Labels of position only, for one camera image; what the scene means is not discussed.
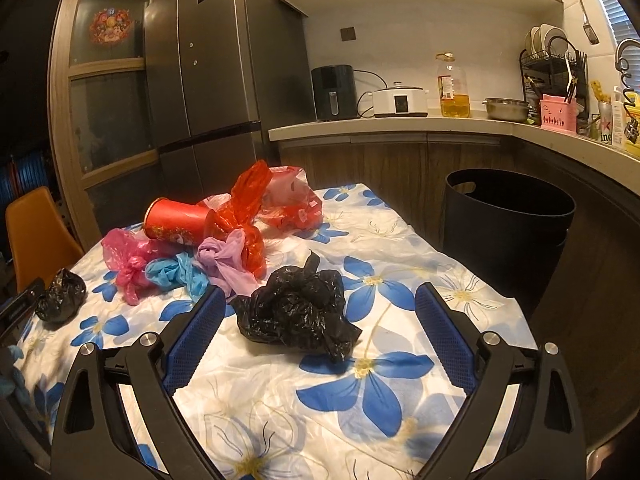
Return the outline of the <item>small black plastic bag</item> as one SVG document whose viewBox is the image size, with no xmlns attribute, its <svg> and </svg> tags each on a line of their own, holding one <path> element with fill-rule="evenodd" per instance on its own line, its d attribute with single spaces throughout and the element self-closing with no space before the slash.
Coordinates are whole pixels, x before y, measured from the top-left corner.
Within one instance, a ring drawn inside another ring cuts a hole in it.
<svg viewBox="0 0 640 480">
<path fill-rule="evenodd" d="M 77 314 L 86 296 L 85 281 L 70 270 L 61 269 L 46 291 L 38 297 L 36 315 L 43 323 L 65 324 Z"/>
</svg>

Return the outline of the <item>blue plastic bag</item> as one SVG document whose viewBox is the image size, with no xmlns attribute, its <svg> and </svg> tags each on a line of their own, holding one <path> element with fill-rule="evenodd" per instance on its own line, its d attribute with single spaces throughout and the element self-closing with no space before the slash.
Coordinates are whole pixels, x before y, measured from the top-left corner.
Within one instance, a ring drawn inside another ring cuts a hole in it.
<svg viewBox="0 0 640 480">
<path fill-rule="evenodd" d="M 205 294 L 209 285 L 207 275 L 188 252 L 150 261 L 145 266 L 144 276 L 163 292 L 182 287 L 194 301 Z"/>
</svg>

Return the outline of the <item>pink plastic bag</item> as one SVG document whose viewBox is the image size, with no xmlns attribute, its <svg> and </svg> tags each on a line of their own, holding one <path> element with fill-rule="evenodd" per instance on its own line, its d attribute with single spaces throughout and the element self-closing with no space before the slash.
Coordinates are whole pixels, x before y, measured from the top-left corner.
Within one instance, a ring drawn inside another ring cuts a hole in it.
<svg viewBox="0 0 640 480">
<path fill-rule="evenodd" d="M 146 265 L 174 253 L 170 245 L 152 240 L 145 232 L 126 229 L 111 229 L 101 246 L 107 269 L 116 273 L 116 287 L 130 306 L 136 306 L 155 287 L 145 277 Z"/>
</svg>

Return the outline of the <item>purple plastic bag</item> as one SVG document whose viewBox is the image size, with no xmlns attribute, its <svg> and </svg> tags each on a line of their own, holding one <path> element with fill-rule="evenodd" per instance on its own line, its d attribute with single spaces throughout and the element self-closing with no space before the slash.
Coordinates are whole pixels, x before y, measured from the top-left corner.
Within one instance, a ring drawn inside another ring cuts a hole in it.
<svg viewBox="0 0 640 480">
<path fill-rule="evenodd" d="M 242 263 L 245 234 L 233 230 L 225 240 L 206 237 L 196 248 L 196 265 L 207 275 L 209 283 L 218 286 L 224 296 L 250 296 L 258 289 L 258 281 Z"/>
</svg>

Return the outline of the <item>red paper cup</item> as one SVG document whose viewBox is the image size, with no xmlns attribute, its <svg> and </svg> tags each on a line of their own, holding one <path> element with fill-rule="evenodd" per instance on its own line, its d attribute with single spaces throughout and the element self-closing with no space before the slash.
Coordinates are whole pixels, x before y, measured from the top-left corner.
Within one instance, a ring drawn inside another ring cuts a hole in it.
<svg viewBox="0 0 640 480">
<path fill-rule="evenodd" d="M 142 223 L 152 240 L 198 246 L 205 238 L 209 210 L 161 197 L 149 206 Z"/>
</svg>

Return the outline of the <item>large black plastic bag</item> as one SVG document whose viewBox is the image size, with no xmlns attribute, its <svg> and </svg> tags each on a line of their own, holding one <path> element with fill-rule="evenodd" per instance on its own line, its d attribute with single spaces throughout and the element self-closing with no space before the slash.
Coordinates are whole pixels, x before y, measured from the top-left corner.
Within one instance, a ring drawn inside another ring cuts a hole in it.
<svg viewBox="0 0 640 480">
<path fill-rule="evenodd" d="M 250 296 L 231 299 L 240 333 L 256 344 L 323 353 L 333 363 L 350 358 L 361 330 L 345 316 L 341 273 L 319 266 L 312 252 L 303 266 L 281 266 Z"/>
</svg>

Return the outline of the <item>red cellophane wrapper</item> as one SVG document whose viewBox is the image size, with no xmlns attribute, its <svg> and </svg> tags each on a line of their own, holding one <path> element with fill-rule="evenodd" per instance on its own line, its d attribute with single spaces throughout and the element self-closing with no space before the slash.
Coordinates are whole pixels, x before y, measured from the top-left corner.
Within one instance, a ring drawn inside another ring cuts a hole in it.
<svg viewBox="0 0 640 480">
<path fill-rule="evenodd" d="M 266 272 L 265 245 L 262 233 L 254 220 L 262 208 L 262 196 L 271 181 L 272 173 L 264 160 L 239 175 L 230 192 L 230 198 L 206 216 L 204 234 L 217 240 L 226 240 L 234 230 L 245 235 L 241 252 L 243 268 L 260 280 Z"/>
</svg>

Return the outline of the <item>red white snack bag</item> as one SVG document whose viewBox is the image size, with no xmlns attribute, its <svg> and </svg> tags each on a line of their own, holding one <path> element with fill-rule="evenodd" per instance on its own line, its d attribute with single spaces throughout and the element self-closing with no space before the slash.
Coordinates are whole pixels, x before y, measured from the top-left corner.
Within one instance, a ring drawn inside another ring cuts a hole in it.
<svg viewBox="0 0 640 480">
<path fill-rule="evenodd" d="M 281 231 L 313 231 L 322 223 L 322 200 L 309 186 L 306 171 L 295 166 L 270 167 L 271 180 L 257 219 Z"/>
</svg>

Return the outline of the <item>black trash bin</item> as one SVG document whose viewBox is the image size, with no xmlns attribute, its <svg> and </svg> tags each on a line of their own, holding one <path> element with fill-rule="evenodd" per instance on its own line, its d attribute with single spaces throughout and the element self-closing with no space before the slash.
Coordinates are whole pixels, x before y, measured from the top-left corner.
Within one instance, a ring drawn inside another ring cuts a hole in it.
<svg viewBox="0 0 640 480">
<path fill-rule="evenodd" d="M 529 320 L 565 247 L 576 203 L 562 188 L 519 172 L 470 168 L 448 174 L 442 251 Z"/>
</svg>

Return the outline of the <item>chrome kitchen faucet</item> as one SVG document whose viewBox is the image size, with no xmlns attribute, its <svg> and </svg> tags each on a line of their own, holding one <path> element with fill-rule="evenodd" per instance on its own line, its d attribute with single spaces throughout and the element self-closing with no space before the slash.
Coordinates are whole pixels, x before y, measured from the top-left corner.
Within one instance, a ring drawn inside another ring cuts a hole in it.
<svg viewBox="0 0 640 480">
<path fill-rule="evenodd" d="M 631 59 L 630 51 L 639 52 L 638 38 L 626 38 L 620 41 L 615 50 L 614 65 L 620 74 L 620 84 L 624 89 L 639 91 L 639 63 Z"/>
</svg>

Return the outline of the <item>orange chair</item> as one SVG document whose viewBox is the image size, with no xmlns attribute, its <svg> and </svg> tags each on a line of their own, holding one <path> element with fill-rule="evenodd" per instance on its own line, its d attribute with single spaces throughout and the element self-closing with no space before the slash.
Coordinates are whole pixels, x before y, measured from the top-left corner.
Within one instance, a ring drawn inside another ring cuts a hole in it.
<svg viewBox="0 0 640 480">
<path fill-rule="evenodd" d="M 6 229 L 18 292 L 36 278 L 49 285 L 58 270 L 71 268 L 84 255 L 45 186 L 9 204 Z"/>
</svg>

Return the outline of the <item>blue floral tablecloth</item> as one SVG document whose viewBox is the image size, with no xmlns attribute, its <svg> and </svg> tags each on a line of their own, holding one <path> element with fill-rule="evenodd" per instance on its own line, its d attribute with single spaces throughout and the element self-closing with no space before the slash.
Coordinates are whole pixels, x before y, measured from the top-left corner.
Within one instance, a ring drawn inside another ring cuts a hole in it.
<svg viewBox="0 0 640 480">
<path fill-rule="evenodd" d="M 308 233 L 264 234 L 267 272 L 303 266 L 341 273 L 346 318 L 362 330 L 352 358 L 332 365 L 293 349 L 252 344 L 228 306 L 178 408 L 227 479 L 410 479 L 462 407 L 414 313 L 424 282 L 480 332 L 536 348 L 518 303 L 438 252 L 363 183 L 316 191 L 323 222 Z M 20 400 L 51 439 L 64 382 L 82 344 L 100 349 L 159 333 L 194 305 L 181 286 L 128 306 L 96 244 L 73 268 L 88 286 L 58 330 L 33 316 L 10 369 Z"/>
</svg>

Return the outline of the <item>hanging spatula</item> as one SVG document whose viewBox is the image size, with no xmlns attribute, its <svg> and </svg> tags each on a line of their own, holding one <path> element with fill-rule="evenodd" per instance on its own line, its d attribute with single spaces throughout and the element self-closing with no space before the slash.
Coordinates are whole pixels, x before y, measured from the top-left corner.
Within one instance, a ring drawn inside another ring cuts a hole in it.
<svg viewBox="0 0 640 480">
<path fill-rule="evenodd" d="M 597 44 L 600 44 L 600 39 L 589 21 L 589 16 L 587 13 L 584 0 L 577 0 L 577 2 L 579 3 L 580 8 L 582 9 L 582 29 L 584 30 L 584 33 L 587 39 L 589 40 L 590 44 L 592 44 L 593 46 L 596 46 Z"/>
</svg>

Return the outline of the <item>dark grey refrigerator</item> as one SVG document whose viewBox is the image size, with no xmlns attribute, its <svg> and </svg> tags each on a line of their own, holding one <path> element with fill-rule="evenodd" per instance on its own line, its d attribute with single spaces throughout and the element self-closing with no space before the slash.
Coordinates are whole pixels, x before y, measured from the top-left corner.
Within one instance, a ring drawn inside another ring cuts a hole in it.
<svg viewBox="0 0 640 480">
<path fill-rule="evenodd" d="M 270 130 L 314 120 L 302 14 L 280 0 L 152 0 L 144 58 L 164 196 L 227 192 Z"/>
</svg>

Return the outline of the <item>red door decoration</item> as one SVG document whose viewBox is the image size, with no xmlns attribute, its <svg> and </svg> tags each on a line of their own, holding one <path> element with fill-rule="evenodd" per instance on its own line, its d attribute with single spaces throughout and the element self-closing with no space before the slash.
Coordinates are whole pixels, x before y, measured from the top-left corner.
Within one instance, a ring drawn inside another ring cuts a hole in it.
<svg viewBox="0 0 640 480">
<path fill-rule="evenodd" d="M 128 10 L 105 8 L 94 14 L 89 36 L 98 46 L 115 47 L 128 38 L 132 26 L 134 21 Z"/>
</svg>

